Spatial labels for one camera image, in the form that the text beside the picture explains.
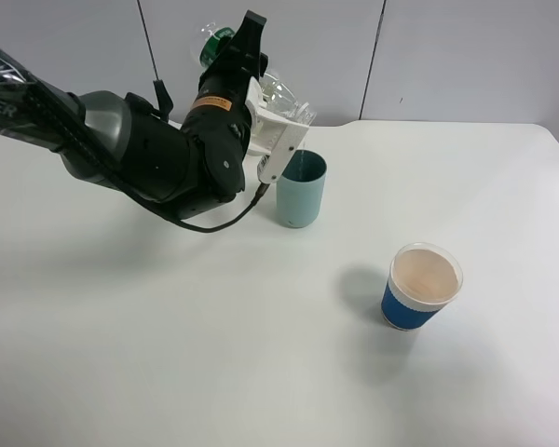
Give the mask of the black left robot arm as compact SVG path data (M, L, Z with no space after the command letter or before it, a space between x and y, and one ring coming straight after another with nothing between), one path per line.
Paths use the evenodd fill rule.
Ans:
M247 44L225 45L174 127L136 94L65 92L0 49L0 135L48 149L78 180L117 190L179 225L243 191L253 124L247 90L262 59Z

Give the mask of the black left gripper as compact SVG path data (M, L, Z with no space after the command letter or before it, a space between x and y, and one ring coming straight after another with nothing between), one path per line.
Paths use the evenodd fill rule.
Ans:
M266 68L267 57L261 51L265 25L265 17L247 10L231 44L200 47L203 72L198 95L181 126L183 134L252 133L253 117L246 100L251 81L258 81Z

